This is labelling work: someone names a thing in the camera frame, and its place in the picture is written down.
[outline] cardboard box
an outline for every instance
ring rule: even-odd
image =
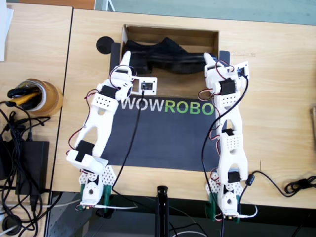
[[[127,40],[150,45],[160,43],[168,37],[190,53],[208,52],[219,58],[220,32],[198,29],[166,28],[159,26],[124,25],[120,55]],[[206,88],[204,72],[179,75],[153,68],[149,75],[158,78],[157,96],[196,98],[199,91]]]

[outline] black stand pole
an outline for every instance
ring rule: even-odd
[[[168,187],[158,186],[155,216],[155,237],[169,237]]]

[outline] floor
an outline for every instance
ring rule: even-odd
[[[7,0],[104,10],[107,0]],[[316,25],[316,0],[112,0],[119,12]]]

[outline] wire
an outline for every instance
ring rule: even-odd
[[[72,150],[74,150],[75,148],[70,144],[71,140],[73,139],[73,137],[74,137],[78,132],[80,132],[80,131],[85,127],[85,124],[87,123],[87,121],[88,121],[88,119],[89,119],[91,108],[90,108],[90,105],[89,105],[89,102],[88,102],[88,98],[89,98],[91,95],[94,95],[94,94],[96,93],[96,92],[93,92],[93,91],[97,91],[98,93],[100,93],[97,89],[92,89],[92,90],[88,91],[87,95],[84,97],[84,99],[85,99],[85,101],[87,102],[87,105],[88,105],[88,107],[89,107],[89,113],[88,113],[87,118],[86,118],[85,121],[84,121],[83,126],[82,126],[80,129],[78,129],[76,132],[74,132],[74,133],[70,136],[70,138],[68,139],[68,145],[69,145],[69,147],[70,147]]]
[[[232,65],[230,65],[230,64],[228,64],[227,62],[225,62],[225,61],[223,61],[223,60],[219,60],[219,61],[217,61],[217,62],[215,63],[215,69],[216,69],[218,75],[219,75],[222,79],[227,80],[227,78],[223,77],[223,75],[220,74],[220,72],[219,72],[218,69],[217,69],[217,64],[218,64],[219,62],[223,62],[223,63],[227,64],[228,66],[232,67],[232,68],[233,68],[233,71],[235,70],[235,67],[232,66]]]
[[[70,201],[70,202],[67,202],[67,203],[63,203],[63,204],[58,204],[58,205],[55,205],[54,207],[62,207],[62,206],[67,206],[67,205],[70,205],[70,204],[73,204],[73,203],[76,203],[80,201],[80,199],[77,199],[77,200],[74,200],[74,201]],[[6,206],[13,206],[13,207],[16,207],[18,206],[19,204],[7,204]],[[51,207],[51,205],[43,205],[43,208],[49,208]]]
[[[262,174],[263,176],[265,176],[267,179],[270,180],[270,182],[276,187],[276,189],[279,191],[279,193],[286,197],[286,198],[290,198],[294,195],[296,195],[300,190],[302,189],[306,189],[306,188],[316,188],[316,184],[312,183],[313,181],[316,180],[316,176],[311,176],[308,179],[301,179],[299,181],[295,181],[295,182],[291,182],[289,184],[287,184],[284,188],[284,192],[282,192],[282,190],[278,187],[278,185],[264,172],[260,171],[260,170],[255,170],[253,171],[250,176],[253,176],[254,179],[254,174],[255,173],[259,173]],[[240,194],[239,197],[239,206],[241,203],[241,198],[244,194],[244,192],[246,191],[247,187],[249,186],[249,184],[246,184],[245,188],[243,189],[242,193]]]
[[[212,94],[207,98],[207,99],[202,99],[200,97],[200,95],[204,92],[211,92],[213,89],[205,89],[205,90],[201,90],[198,94],[197,94],[197,97],[200,101],[209,101],[211,98],[212,98]]]
[[[174,236],[178,237],[178,233],[176,232],[176,229],[174,228],[173,224],[169,222],[169,225],[171,225],[171,230],[174,232]]]
[[[207,173],[206,173],[206,167],[205,167],[205,163],[204,163],[204,149],[205,149],[205,145],[206,145],[206,142],[207,142],[207,140],[208,140],[208,137],[209,137],[209,133],[210,133],[211,130],[213,129],[213,126],[215,125],[215,123],[216,123],[218,120],[220,120],[223,116],[225,116],[227,113],[229,113],[232,109],[234,109],[234,108],[240,103],[240,101],[243,99],[243,97],[245,96],[245,94],[246,94],[246,92],[247,92],[247,90],[248,90],[249,81],[248,81],[247,76],[245,76],[245,75],[243,75],[243,76],[244,76],[244,78],[246,79],[246,82],[247,82],[243,94],[240,96],[240,98],[236,101],[236,103],[235,103],[233,106],[231,106],[226,112],[224,112],[223,114],[221,114],[219,117],[217,117],[217,118],[213,121],[213,123],[211,124],[211,126],[210,126],[210,128],[209,128],[209,131],[207,132],[206,138],[205,138],[204,143],[203,143],[202,151],[201,151],[201,162],[202,162],[202,166],[203,166],[203,170],[204,170],[205,179],[206,179],[207,185],[208,185],[208,187],[209,187],[210,194],[212,195],[212,198],[213,198],[214,202],[216,203],[216,206],[217,206],[219,209],[220,209],[220,207],[219,207],[219,205],[218,205],[218,203],[217,203],[217,200],[215,199],[215,196],[214,196],[214,194],[213,194],[213,192],[212,192],[212,190],[211,190],[211,185],[210,185],[210,183],[209,183],[209,181],[208,181],[208,177],[207,177]],[[222,237],[222,236],[224,236],[224,220],[225,220],[225,219],[224,219],[224,213],[223,213],[223,211],[222,211],[221,209],[220,209],[220,211],[221,211],[222,219],[223,219],[223,221],[222,221],[222,231],[221,231],[221,237]]]
[[[134,77],[137,76],[137,72],[135,71],[135,68],[132,67],[132,66],[130,66],[130,65],[118,65],[118,66],[114,67],[114,68],[112,69],[112,71],[110,72],[110,74],[109,74],[109,80],[110,80],[111,85],[112,85],[115,89],[117,89],[117,90],[119,90],[120,87],[116,87],[115,85],[113,85],[112,80],[111,80],[111,75],[112,75],[112,73],[113,73],[116,69],[118,69],[119,67],[129,67],[129,68],[131,68],[132,70],[134,70],[134,72],[135,72],[135,76],[134,76]]]
[[[132,150],[132,146],[133,146],[133,143],[134,143],[134,138],[135,138],[135,135],[136,135],[136,131],[137,131],[137,127],[138,127],[138,122],[139,122],[139,117],[140,117],[140,112],[141,112],[141,107],[142,107],[142,103],[143,103],[143,99],[144,99],[144,91],[142,92],[142,96],[141,96],[141,100],[140,100],[140,103],[139,103],[139,109],[138,109],[138,114],[137,114],[137,118],[136,118],[136,124],[135,124],[135,128],[134,128],[134,131],[133,131],[133,135],[132,135],[132,139],[130,141],[130,144],[129,144],[129,148],[128,148],[128,151],[127,151],[127,154],[124,158],[124,161],[123,161],[123,164],[118,172],[118,176],[117,178],[115,179],[113,185],[112,185],[112,191],[115,192],[116,194],[120,195],[115,189],[114,189],[114,186],[116,185],[116,183],[118,182],[119,180],[119,177],[124,169],[124,166],[125,166],[125,163],[127,161],[127,158],[129,156],[129,153],[130,151]]]
[[[204,237],[207,237],[205,234],[202,234],[200,232],[196,232],[196,231],[183,231],[183,232],[179,232],[178,235],[181,235],[181,234],[198,234],[200,236],[204,236]]]
[[[25,230],[29,230],[29,231],[35,231],[35,234],[37,235],[38,232],[38,225],[37,225],[37,220],[40,217],[41,213],[42,213],[42,198],[40,195],[40,192],[37,188],[34,188],[34,190],[36,191],[35,195],[30,196],[31,193],[29,193],[28,195],[26,195],[25,197],[23,197],[21,199],[20,194],[21,190],[17,189],[17,199],[18,199],[18,203],[15,205],[11,205],[12,207],[9,208],[10,205],[6,204],[6,199],[9,196],[9,193],[11,192],[11,190],[13,190],[13,180],[14,177],[16,175],[17,172],[20,173],[20,175],[23,177],[25,177],[26,185],[28,185],[28,189],[31,192],[31,187],[37,187],[37,184],[35,183],[35,181],[33,180],[33,178],[29,175],[29,173],[25,170],[24,166],[21,164],[20,161],[20,157],[21,157],[21,142],[23,142],[23,134],[29,130],[29,135],[28,135],[28,139],[27,141],[31,141],[32,140],[32,128],[36,127],[38,125],[44,126],[44,123],[46,121],[48,121],[50,119],[50,117],[37,117],[37,118],[31,118],[29,113],[25,110],[23,110],[22,108],[16,106],[16,105],[12,105],[9,104],[9,106],[11,107],[16,107],[17,109],[22,110],[23,112],[25,112],[28,116],[28,118],[24,118],[24,119],[20,119],[15,121],[14,117],[16,115],[15,111],[12,111],[10,113],[10,119],[8,119],[8,117],[5,115],[5,113],[0,110],[0,113],[2,114],[2,116],[4,117],[4,119],[7,122],[7,125],[4,127],[3,131],[1,132],[1,135],[4,134],[5,131],[10,131],[10,135],[12,137],[12,142],[14,144],[14,148],[12,151],[9,151],[9,149],[6,147],[6,145],[4,144],[4,142],[1,140],[1,148],[4,148],[6,150],[7,153],[7,158],[9,158],[11,160],[11,164],[12,164],[12,168],[11,171],[9,173],[9,176],[7,177],[7,179],[5,180],[2,192],[1,192],[1,204],[3,206],[3,210],[4,212],[1,214],[7,214],[9,217],[11,217],[13,220],[15,220],[18,223],[18,226],[21,227],[23,229],[23,231]],[[38,121],[37,124],[32,125],[32,120],[36,120]],[[29,127],[25,128],[25,126],[23,125],[24,123],[28,122],[29,123]],[[31,207],[32,209],[32,213],[33,213],[33,218],[31,217],[29,211],[25,208],[24,204],[22,203],[26,198],[30,197],[34,203]],[[36,205],[37,202],[39,201],[39,211],[38,214],[36,215]],[[15,215],[13,214],[12,210],[15,209],[16,207],[21,207],[24,212],[26,213],[26,215],[28,216],[28,220],[17,220]]]
[[[292,237],[295,237],[297,235],[297,233],[300,231],[300,229],[303,227],[304,223],[309,219],[309,217],[311,216],[312,212],[310,212],[308,214],[307,217],[305,217],[304,221],[302,222],[302,224],[300,226],[297,227],[297,229],[294,231],[294,233],[292,234]]]
[[[5,235],[6,233],[9,233],[10,231],[14,230],[14,229],[17,228],[17,227],[18,227],[18,226],[13,226],[13,227],[11,227],[11,228],[9,228],[9,229],[7,229],[7,230],[1,232],[1,233],[0,233],[0,236],[3,236],[3,235]]]
[[[256,211],[254,214],[252,215],[238,215],[239,218],[252,218],[252,217],[255,217],[257,214],[258,214],[258,208],[257,206],[255,205],[255,208],[256,208]]]
[[[63,194],[63,192],[60,192],[60,193],[59,193],[59,196],[58,196],[57,199],[56,199],[56,201],[55,201],[45,212],[43,212],[43,214],[42,214],[41,216],[35,218],[34,221],[39,221],[39,220],[40,220],[41,218],[43,218],[48,212],[50,212],[51,209],[59,202],[59,200],[60,200],[62,194]],[[25,229],[20,232],[19,237],[22,236],[22,234],[24,233],[24,231],[25,231]]]
[[[119,207],[119,206],[104,206],[104,205],[95,205],[94,208],[108,208],[108,209],[119,209],[119,210],[129,210],[138,208],[137,205],[131,207]]]

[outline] cable bundle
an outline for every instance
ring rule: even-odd
[[[14,111],[11,112],[9,115],[9,118],[8,118],[6,116],[6,114],[3,112],[3,110],[0,109],[0,113],[2,114],[5,121],[7,122],[7,125],[4,127],[0,136],[2,137],[5,132],[9,132],[11,137],[12,137],[11,142],[13,143],[13,147],[11,149],[11,148],[7,147],[6,143],[2,139],[0,139],[0,147],[1,147],[1,149],[4,149],[5,154],[6,154],[6,156],[3,158],[9,159],[11,161],[11,164],[12,164],[11,171],[10,171],[7,179],[4,182],[4,186],[0,190],[1,203],[3,206],[3,210],[4,210],[4,212],[0,213],[0,214],[8,215],[11,219],[15,220],[15,222],[18,224],[18,227],[21,227],[23,229],[20,232],[19,236],[21,236],[23,234],[23,232],[26,230],[27,231],[35,231],[34,236],[37,236],[38,230],[39,230],[38,220],[41,219],[44,215],[46,215],[46,213],[49,212],[54,205],[52,205],[47,211],[43,212],[42,211],[43,202],[42,202],[42,198],[41,198],[39,190],[38,189],[36,190],[36,193],[37,193],[36,195],[30,195],[31,194],[31,186],[33,185],[33,186],[37,187],[37,184],[32,180],[28,171],[23,167],[23,165],[21,163],[21,153],[22,153],[21,143],[24,141],[22,139],[22,137],[23,137],[25,132],[28,132],[27,141],[32,141],[32,128],[39,126],[39,125],[44,126],[44,123],[47,122],[48,120],[50,120],[50,117],[31,118],[27,111],[16,106],[15,103],[7,102],[7,101],[0,102],[0,104],[3,104],[3,103],[6,103],[6,105],[9,107],[16,107],[17,109],[22,110],[24,113],[26,113],[27,118],[20,119],[20,120],[16,121],[15,120],[16,112],[14,112]],[[38,123],[32,125],[32,121],[34,121],[34,120],[37,121]],[[14,177],[17,174],[17,172],[19,172],[21,176],[24,176],[25,179],[28,181],[27,185],[29,186],[30,193],[22,199],[21,199],[20,195],[17,195],[18,204],[9,208],[9,206],[6,205],[6,200],[9,196],[10,192],[15,189],[12,185],[13,185]],[[25,206],[22,203],[28,197],[30,198],[31,212],[32,212],[33,217],[31,217],[29,211],[25,208]],[[39,201],[39,210],[36,213],[38,201]],[[12,210],[18,206],[21,207],[25,211],[25,213],[28,216],[28,220],[17,219],[16,216],[13,214]]]

